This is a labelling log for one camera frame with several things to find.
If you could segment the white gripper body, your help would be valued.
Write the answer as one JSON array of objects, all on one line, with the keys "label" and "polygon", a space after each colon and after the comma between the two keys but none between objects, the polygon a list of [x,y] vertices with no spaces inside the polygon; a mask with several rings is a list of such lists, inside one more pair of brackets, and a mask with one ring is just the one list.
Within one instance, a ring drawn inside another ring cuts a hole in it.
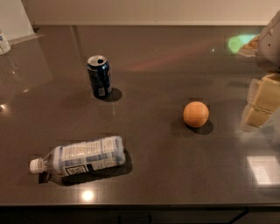
[{"label": "white gripper body", "polygon": [[280,73],[280,10],[262,29],[255,59],[265,71]]}]

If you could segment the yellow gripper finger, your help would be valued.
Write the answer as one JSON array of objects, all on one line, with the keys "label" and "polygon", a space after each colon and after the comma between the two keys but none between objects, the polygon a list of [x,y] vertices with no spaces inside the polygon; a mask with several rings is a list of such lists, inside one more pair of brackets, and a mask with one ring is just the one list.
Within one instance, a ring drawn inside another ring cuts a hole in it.
[{"label": "yellow gripper finger", "polygon": [[253,132],[257,129],[256,116],[258,115],[258,111],[253,105],[253,100],[256,97],[258,87],[259,80],[253,79],[248,88],[247,105],[241,115],[241,129],[245,132]]},{"label": "yellow gripper finger", "polygon": [[253,105],[258,111],[257,128],[262,127],[280,107],[280,74],[267,73],[259,80],[259,87]]}]

